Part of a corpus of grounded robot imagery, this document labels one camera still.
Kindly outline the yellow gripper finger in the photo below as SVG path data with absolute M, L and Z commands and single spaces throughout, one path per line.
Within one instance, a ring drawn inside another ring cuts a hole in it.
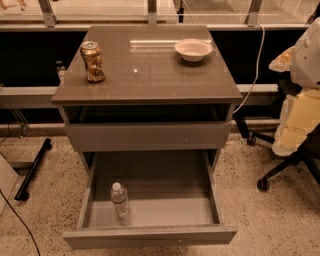
M 274 60 L 269 64 L 269 69 L 276 72 L 286 72 L 290 70 L 290 63 L 293 51 L 295 50 L 294 46 L 289 47 L 280 55 L 278 55 Z
M 272 145 L 278 156 L 289 156 L 320 124 L 320 90 L 303 89 L 296 96 L 287 95 L 280 113 Z

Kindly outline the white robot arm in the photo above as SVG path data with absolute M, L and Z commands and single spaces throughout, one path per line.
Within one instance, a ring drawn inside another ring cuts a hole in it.
M 320 124 L 320 18 L 313 21 L 294 46 L 274 59 L 269 68 L 289 71 L 291 81 L 302 87 L 296 96 L 285 98 L 272 145 L 276 155 L 289 156 Z

